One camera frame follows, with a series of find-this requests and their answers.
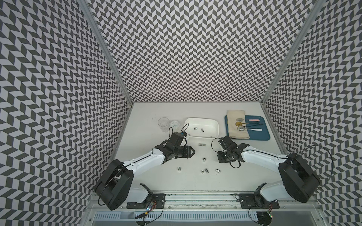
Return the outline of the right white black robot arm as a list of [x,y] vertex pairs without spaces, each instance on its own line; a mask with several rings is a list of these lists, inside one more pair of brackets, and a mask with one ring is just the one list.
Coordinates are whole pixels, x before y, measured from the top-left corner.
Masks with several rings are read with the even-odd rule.
[[222,147],[217,152],[219,163],[251,163],[279,173],[280,181],[262,183],[254,191],[251,201],[257,208],[287,198],[306,203],[321,185],[320,177],[299,154],[269,153],[245,143],[238,145],[229,136],[219,138],[218,143]]

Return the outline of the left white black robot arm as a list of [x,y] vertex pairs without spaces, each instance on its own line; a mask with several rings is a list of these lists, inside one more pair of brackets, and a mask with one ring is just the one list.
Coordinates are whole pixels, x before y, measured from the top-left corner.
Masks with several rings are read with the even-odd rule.
[[105,205],[111,211],[124,203],[135,204],[137,209],[150,205],[155,198],[154,193],[145,184],[136,184],[133,180],[170,160],[191,158],[196,151],[187,145],[187,139],[187,132],[173,132],[169,139],[145,155],[125,162],[113,160],[93,187],[98,201],[103,201],[98,205]]

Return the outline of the white plastic storage box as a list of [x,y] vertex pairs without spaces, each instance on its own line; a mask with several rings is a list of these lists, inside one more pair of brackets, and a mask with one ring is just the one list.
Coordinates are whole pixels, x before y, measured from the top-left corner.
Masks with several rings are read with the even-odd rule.
[[216,138],[219,136],[219,123],[213,119],[205,118],[188,118],[185,121],[188,124],[186,132],[190,137],[197,138]]

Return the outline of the clear plastic lid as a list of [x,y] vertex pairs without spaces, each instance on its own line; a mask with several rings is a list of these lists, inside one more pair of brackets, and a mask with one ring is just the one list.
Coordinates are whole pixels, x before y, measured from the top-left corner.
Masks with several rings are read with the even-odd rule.
[[177,131],[180,128],[180,122],[178,120],[170,121],[169,125],[173,129],[173,131]]

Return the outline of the blue tray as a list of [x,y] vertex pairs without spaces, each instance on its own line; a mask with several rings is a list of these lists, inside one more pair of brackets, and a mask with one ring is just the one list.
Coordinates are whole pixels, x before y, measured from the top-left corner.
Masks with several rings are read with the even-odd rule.
[[[269,134],[269,131],[268,131],[268,128],[267,128],[267,125],[266,125],[266,121],[265,121],[265,119],[263,117],[258,116],[258,115],[246,115],[245,119],[259,119],[260,123],[263,123],[264,125],[247,127],[247,128],[263,129],[263,131],[248,131],[250,139],[244,139],[244,140],[256,140],[256,141],[268,141],[268,140],[270,140],[271,136]],[[227,135],[229,135],[227,116],[224,117],[224,121],[225,121],[226,130],[227,130],[226,133],[227,133]]]

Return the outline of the clear plastic cup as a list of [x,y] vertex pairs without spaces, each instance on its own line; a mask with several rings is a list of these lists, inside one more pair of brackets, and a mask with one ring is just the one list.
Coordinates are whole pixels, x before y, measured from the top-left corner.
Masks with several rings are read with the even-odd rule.
[[162,132],[168,132],[169,130],[169,125],[170,125],[170,120],[167,117],[162,117],[158,120],[157,122],[159,128],[161,129]]

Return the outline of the beige cloth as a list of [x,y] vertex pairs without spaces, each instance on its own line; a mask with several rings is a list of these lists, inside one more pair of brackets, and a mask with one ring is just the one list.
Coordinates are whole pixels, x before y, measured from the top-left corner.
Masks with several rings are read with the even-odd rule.
[[244,110],[228,110],[227,111],[228,118],[228,133],[229,137],[233,139],[250,139],[248,131],[239,131],[236,123],[238,122],[238,118],[245,119],[245,111]]

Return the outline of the white handled spoon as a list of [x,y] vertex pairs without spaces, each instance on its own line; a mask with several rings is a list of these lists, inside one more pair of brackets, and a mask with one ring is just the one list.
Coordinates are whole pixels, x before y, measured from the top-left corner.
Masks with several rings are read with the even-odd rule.
[[238,131],[263,131],[263,129],[247,128],[247,127],[243,127],[243,126],[238,126],[237,129],[238,129]]

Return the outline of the gold black handled spoon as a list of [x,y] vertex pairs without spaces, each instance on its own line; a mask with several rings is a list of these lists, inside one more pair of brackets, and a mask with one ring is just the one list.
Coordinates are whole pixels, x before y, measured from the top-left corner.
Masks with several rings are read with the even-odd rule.
[[244,126],[244,127],[253,127],[253,126],[260,126],[260,125],[264,125],[264,124],[260,123],[260,122],[248,122],[248,123],[236,122],[235,125],[236,126]]

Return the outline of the pink handled spoon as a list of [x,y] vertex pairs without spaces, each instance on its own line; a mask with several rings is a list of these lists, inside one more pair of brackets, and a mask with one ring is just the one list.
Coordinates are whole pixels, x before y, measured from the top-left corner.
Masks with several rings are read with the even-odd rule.
[[238,122],[244,122],[244,121],[246,121],[246,122],[260,122],[259,119],[243,119],[243,118],[238,118],[236,121],[238,121]]

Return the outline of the aluminium front rail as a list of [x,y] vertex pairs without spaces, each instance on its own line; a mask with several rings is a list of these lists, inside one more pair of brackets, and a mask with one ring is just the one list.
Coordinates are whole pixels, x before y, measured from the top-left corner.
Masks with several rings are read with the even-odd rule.
[[256,210],[272,211],[322,211],[322,207],[315,198],[307,203],[301,203],[291,198],[279,199],[263,208],[254,201],[252,192],[167,192],[156,191],[153,201],[156,201],[158,210],[165,211],[247,211],[249,208]]

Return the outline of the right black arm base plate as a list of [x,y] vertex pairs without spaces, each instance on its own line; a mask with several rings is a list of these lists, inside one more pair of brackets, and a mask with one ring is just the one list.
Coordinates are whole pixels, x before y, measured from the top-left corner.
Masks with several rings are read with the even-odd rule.
[[257,187],[254,193],[237,194],[237,200],[240,202],[242,209],[279,209],[280,205],[277,200],[267,201],[261,195],[261,189],[266,185],[263,183]]

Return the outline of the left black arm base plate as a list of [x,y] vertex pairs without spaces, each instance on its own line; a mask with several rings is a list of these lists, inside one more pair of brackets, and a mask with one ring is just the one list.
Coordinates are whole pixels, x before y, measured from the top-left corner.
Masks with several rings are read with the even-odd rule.
[[126,199],[127,209],[147,209],[155,207],[155,209],[163,209],[165,206],[166,194],[154,193],[145,184],[131,186],[130,192]]

